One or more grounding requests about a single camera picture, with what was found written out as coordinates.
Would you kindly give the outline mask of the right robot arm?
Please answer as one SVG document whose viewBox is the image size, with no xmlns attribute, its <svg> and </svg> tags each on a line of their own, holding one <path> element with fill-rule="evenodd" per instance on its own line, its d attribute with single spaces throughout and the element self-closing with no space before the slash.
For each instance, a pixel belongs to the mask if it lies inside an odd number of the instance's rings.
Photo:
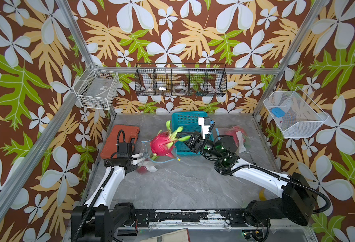
<svg viewBox="0 0 355 242">
<path fill-rule="evenodd" d="M 243 222 L 250 226 L 267 226 L 271 219 L 283 218 L 306 226 L 313 214 L 327 211 L 332 204 L 326 195 L 311 188 L 303 175 L 277 173 L 239 157 L 232 136 L 220 135 L 211 141 L 209 135 L 180 132 L 178 138 L 191 152 L 213 161 L 219 174 L 243 178 L 276 195 L 266 201 L 251 201 L 244 208 Z"/>
</svg>

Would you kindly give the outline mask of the dragon fruit bag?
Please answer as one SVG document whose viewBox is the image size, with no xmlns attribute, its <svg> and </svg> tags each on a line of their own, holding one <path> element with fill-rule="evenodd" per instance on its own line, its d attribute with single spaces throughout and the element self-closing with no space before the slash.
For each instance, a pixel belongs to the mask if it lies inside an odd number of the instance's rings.
<svg viewBox="0 0 355 242">
<path fill-rule="evenodd" d="M 171 121 L 166 122 L 166 128 L 167 131 L 163 132 L 160 130 L 156 137 L 150 142 L 151 151 L 156 156 L 172 157 L 172 147 L 176 142 L 179 142 L 176 135 L 183 130 L 183 126 L 179 126 L 176 130 L 172 131 Z"/>
<path fill-rule="evenodd" d="M 146 166 L 138 165 L 136 171 L 137 171 L 139 174 L 145 174 L 145 173 L 148 172 L 148 169 L 147 169 Z"/>
</svg>

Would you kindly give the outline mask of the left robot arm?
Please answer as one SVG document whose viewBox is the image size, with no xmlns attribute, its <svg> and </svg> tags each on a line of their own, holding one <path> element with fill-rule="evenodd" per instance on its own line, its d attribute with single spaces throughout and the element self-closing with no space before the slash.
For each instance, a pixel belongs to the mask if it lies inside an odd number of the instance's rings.
<svg viewBox="0 0 355 242">
<path fill-rule="evenodd" d="M 125 176 L 135 171 L 144 154 L 135 154 L 139 128 L 125 126 L 117 133 L 116 151 L 104 160 L 104 177 L 93 195 L 71 215 L 72 242 L 118 242 L 116 230 L 136 223 L 133 203 L 118 203 L 110 210 L 112 199 Z"/>
</svg>

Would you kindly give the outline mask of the clear zip-top bag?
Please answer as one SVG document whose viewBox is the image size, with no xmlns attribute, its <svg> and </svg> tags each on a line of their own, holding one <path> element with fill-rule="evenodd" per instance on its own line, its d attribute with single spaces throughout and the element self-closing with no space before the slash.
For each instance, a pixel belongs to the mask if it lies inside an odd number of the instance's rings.
<svg viewBox="0 0 355 242">
<path fill-rule="evenodd" d="M 162 169 L 171 168 L 173 164 L 178 163 L 181 159 L 176 154 L 176 148 L 172 147 L 172 157 L 169 156 L 156 156 L 152 153 L 149 141 L 142 141 L 140 145 L 140 153 L 146 153 L 149 160 L 146 166 L 148 172 L 157 172 Z"/>
<path fill-rule="evenodd" d="M 233 126 L 231 128 L 216 128 L 217 135 L 231 136 L 238 148 L 238 153 L 247 151 L 248 136 L 246 131 L 240 126 Z"/>
</svg>

